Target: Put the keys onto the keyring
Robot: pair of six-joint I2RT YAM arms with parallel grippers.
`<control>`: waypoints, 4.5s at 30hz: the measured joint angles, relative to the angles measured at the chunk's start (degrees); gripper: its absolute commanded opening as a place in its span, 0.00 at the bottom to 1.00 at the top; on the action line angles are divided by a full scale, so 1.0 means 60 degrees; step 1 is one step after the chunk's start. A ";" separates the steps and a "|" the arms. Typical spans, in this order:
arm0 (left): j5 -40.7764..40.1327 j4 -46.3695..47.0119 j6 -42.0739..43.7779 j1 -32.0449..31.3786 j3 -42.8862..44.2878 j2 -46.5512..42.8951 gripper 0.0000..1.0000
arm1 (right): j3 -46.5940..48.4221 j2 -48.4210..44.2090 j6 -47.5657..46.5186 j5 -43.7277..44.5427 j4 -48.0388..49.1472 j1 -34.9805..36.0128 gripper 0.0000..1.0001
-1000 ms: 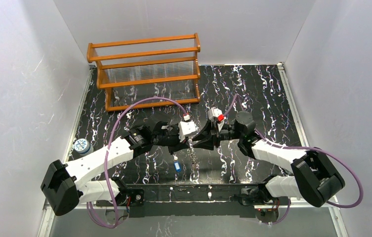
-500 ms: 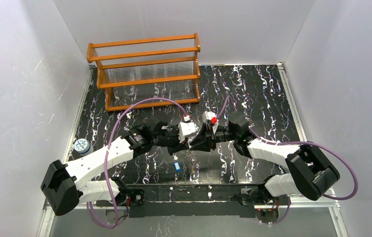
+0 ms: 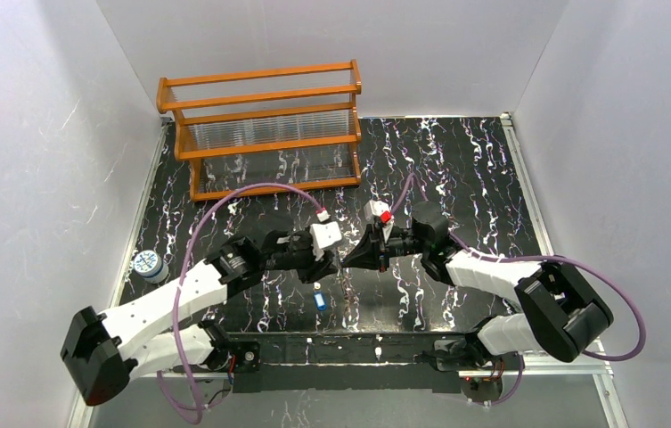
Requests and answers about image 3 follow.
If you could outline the silver keyring holder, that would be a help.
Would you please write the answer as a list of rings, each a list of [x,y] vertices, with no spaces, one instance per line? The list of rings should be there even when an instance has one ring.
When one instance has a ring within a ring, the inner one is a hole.
[[[338,268],[339,268],[338,284],[340,286],[341,293],[343,296],[343,310],[346,311],[350,309],[352,301],[348,270],[342,266],[340,260],[338,260]]]

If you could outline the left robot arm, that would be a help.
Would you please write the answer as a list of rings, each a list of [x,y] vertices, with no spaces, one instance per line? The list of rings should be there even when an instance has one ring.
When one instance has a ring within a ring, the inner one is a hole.
[[[342,240],[333,226],[312,225],[298,232],[273,231],[261,239],[236,235],[176,278],[125,305],[97,312],[88,306],[71,319],[61,347],[66,366],[88,406],[101,405],[139,377],[187,361],[219,366],[241,358],[213,322],[177,334],[168,328],[260,284],[267,271],[293,270],[311,284],[336,273],[335,248]]]

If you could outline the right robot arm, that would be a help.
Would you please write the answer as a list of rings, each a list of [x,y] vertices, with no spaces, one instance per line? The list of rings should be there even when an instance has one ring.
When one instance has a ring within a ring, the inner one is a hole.
[[[459,340],[433,350],[462,366],[483,366],[513,352],[543,351],[571,362],[614,321],[604,300],[572,265],[559,261],[492,261],[464,249],[433,202],[419,202],[409,227],[396,226],[389,207],[368,202],[367,225],[345,268],[384,272],[396,257],[418,254],[434,280],[474,288],[509,301],[518,311],[490,317]]]

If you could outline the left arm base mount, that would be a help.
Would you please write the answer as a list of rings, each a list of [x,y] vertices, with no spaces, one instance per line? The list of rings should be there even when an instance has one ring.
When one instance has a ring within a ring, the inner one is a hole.
[[[247,364],[252,365],[253,371],[259,351],[258,342],[217,340],[206,334],[185,335],[182,344],[193,371],[244,373],[248,372],[243,368]]]

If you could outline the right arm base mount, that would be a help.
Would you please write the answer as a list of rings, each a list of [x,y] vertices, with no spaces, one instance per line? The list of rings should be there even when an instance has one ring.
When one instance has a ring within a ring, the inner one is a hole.
[[[485,393],[494,399],[520,387],[525,367],[520,354],[494,354],[471,336],[435,340],[430,350],[415,355],[413,361],[441,373],[461,372],[464,392]]]

